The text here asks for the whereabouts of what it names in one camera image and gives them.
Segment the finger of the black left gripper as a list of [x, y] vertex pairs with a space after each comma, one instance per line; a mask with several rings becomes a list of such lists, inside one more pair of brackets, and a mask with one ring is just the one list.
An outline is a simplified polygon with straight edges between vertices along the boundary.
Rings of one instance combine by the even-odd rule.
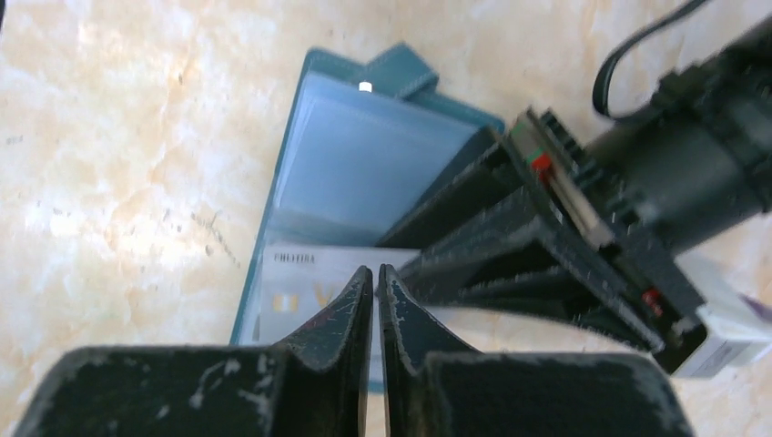
[[478, 130], [377, 244], [415, 249], [400, 274], [434, 307], [558, 321], [646, 352], [664, 337], [633, 285], [591, 249], [495, 130]]

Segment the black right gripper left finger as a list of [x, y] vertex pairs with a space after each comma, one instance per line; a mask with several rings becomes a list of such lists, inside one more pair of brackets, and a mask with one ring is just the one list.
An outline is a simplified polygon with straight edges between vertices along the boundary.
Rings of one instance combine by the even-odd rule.
[[47, 373], [18, 436], [360, 436], [373, 279], [269, 346], [100, 346]]

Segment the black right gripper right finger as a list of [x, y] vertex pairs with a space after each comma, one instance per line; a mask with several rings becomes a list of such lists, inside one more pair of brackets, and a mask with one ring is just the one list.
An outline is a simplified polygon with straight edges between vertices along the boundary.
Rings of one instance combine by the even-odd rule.
[[631, 353], [482, 352], [378, 281], [390, 436], [690, 436], [665, 375]]

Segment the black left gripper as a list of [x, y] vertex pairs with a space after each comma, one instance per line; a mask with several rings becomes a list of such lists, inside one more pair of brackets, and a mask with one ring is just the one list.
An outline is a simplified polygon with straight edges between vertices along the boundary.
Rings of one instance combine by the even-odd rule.
[[771, 22], [663, 76], [650, 101], [586, 147], [551, 113], [509, 135], [586, 244], [633, 285], [664, 337], [650, 352], [673, 374], [706, 337], [705, 303], [676, 259], [771, 210]]

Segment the silver VIP credit card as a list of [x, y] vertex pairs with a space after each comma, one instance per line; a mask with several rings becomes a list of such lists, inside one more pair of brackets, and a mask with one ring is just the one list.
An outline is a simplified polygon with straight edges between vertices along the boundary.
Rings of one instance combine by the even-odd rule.
[[377, 284], [380, 265], [398, 269], [417, 255], [416, 249], [267, 245], [249, 277], [246, 306], [239, 311], [232, 342], [274, 343], [337, 298], [358, 267], [370, 269]]

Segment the blue card holder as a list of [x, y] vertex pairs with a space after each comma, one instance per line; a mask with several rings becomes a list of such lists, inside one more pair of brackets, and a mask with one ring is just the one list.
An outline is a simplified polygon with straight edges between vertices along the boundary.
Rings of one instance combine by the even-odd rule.
[[366, 63], [309, 50], [233, 330], [265, 246], [378, 248], [478, 130], [504, 131], [500, 117], [438, 93], [438, 81], [403, 43]]

